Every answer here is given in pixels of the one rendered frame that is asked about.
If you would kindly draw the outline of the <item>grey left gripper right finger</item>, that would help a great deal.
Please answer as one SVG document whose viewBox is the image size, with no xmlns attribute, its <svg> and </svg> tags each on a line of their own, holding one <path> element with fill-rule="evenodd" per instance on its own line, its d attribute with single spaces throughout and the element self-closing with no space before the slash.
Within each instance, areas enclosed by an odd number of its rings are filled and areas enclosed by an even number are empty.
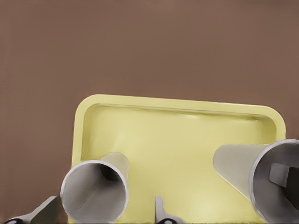
<svg viewBox="0 0 299 224">
<path fill-rule="evenodd" d="M 155 223 L 156 224 L 183 224 L 183 219 L 170 215 L 164 210 L 164 203 L 161 196 L 155 196 Z"/>
</svg>

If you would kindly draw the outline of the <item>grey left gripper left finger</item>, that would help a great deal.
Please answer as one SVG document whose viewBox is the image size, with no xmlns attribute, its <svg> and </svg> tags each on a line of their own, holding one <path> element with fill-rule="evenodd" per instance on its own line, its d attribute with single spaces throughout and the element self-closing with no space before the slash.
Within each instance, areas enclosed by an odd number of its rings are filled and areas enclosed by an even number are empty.
<svg viewBox="0 0 299 224">
<path fill-rule="evenodd" d="M 31 213 L 13 217 L 4 224 L 56 224 L 58 214 L 58 196 L 50 196 Z"/>
</svg>

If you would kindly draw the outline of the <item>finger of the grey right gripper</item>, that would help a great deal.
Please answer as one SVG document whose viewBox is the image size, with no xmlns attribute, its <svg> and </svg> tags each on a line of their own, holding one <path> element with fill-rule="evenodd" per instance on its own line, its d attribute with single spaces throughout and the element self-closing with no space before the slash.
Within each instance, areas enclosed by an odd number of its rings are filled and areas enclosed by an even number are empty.
<svg viewBox="0 0 299 224">
<path fill-rule="evenodd" d="M 289 166 L 280 163 L 272 163 L 269 180 L 276 185 L 286 187 L 288 174 Z"/>
</svg>

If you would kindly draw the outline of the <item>white IKEA cup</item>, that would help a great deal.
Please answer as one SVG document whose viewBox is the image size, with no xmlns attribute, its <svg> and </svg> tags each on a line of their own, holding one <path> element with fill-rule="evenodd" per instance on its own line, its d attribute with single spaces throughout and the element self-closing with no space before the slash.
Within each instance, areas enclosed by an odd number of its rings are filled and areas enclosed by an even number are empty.
<svg viewBox="0 0 299 224">
<path fill-rule="evenodd" d="M 61 186 L 61 202 L 78 224 L 111 224 L 128 204 L 129 162 L 118 152 L 75 165 Z"/>
<path fill-rule="evenodd" d="M 269 180 L 272 163 L 299 168 L 299 140 L 227 144 L 213 156 L 216 173 L 249 200 L 264 222 L 299 224 L 299 210 L 285 197 L 285 187 Z"/>
</svg>

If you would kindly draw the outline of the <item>pale yellow rectangular tray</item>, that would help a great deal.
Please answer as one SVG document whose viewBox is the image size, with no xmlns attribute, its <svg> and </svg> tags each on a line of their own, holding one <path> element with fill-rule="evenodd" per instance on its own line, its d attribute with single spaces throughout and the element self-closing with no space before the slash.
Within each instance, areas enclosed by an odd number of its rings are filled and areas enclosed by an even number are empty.
<svg viewBox="0 0 299 224">
<path fill-rule="evenodd" d="M 155 196 L 186 223 L 261 223 L 215 172 L 213 155 L 225 144 L 267 144 L 285 132 L 281 115 L 266 106 L 93 95 L 75 113 L 71 164 L 126 156 L 128 205 L 118 223 L 154 222 Z"/>
</svg>

